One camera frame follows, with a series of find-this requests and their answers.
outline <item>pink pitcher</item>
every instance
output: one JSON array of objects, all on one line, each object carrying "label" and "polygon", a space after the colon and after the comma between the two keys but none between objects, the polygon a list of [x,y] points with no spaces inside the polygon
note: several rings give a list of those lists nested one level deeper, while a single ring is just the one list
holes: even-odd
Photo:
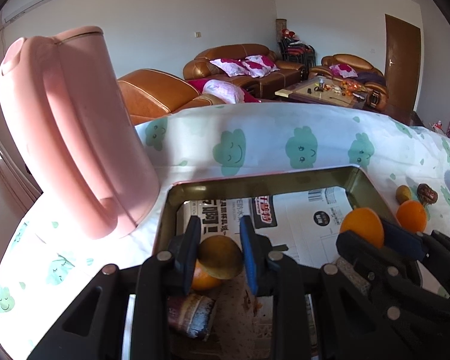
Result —
[{"label": "pink pitcher", "polygon": [[0,66],[0,103],[36,181],[88,237],[123,237],[150,212],[157,175],[100,28],[16,40]]}]

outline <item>table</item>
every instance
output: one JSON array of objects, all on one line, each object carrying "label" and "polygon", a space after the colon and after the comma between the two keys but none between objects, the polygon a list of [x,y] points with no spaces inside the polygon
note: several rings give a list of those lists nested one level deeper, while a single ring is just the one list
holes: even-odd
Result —
[{"label": "table", "polygon": [[283,101],[288,101],[291,103],[326,104],[345,108],[362,109],[364,111],[377,112],[379,114],[388,115],[407,126],[422,126],[421,122],[419,120],[416,120],[414,112],[402,110],[401,108],[398,108],[391,104],[387,104],[383,111],[378,111],[375,108],[366,105],[365,101],[358,101],[356,97],[342,96],[341,94],[337,94],[333,91],[314,91],[314,88],[316,87],[319,79],[322,79],[325,84],[340,84],[340,81],[338,80],[317,76],[313,79],[299,82],[297,84],[276,91],[275,95],[282,97]]}]

